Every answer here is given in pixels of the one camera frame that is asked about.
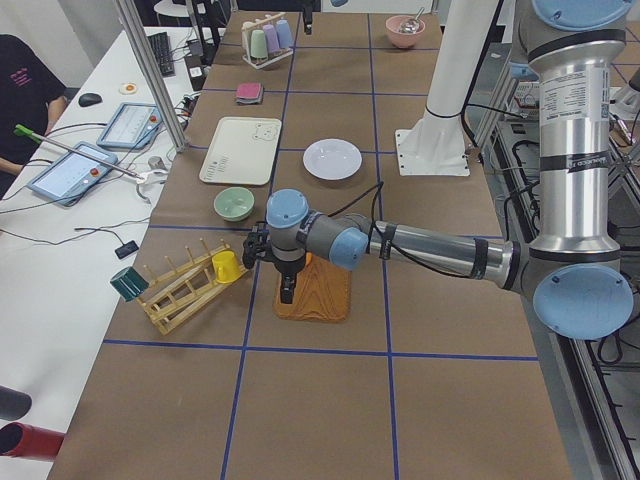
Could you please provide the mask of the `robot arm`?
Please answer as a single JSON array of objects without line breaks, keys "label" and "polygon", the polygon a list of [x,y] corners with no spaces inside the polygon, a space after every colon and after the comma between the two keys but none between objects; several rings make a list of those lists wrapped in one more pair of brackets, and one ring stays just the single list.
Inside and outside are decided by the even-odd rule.
[{"label": "robot arm", "polygon": [[[396,134],[398,166],[423,175],[427,191],[406,197],[405,217],[438,226],[475,212],[467,192],[462,122],[497,1],[450,5],[423,117]],[[492,243],[374,216],[332,217],[296,190],[266,206],[263,259],[280,274],[278,297],[294,300],[308,256],[355,268],[362,256],[398,258],[455,278],[487,280],[523,295],[562,336],[595,340],[630,319],[634,295],[607,231],[610,66],[624,49],[628,1],[519,1],[505,72],[539,83],[539,231],[528,243]]]},{"label": "robot arm", "polygon": [[[313,27],[313,12],[316,10],[316,1],[299,0],[298,3],[301,7],[304,33],[306,35],[311,35]],[[341,7],[347,4],[348,0],[331,0],[330,3],[333,7]]]}]

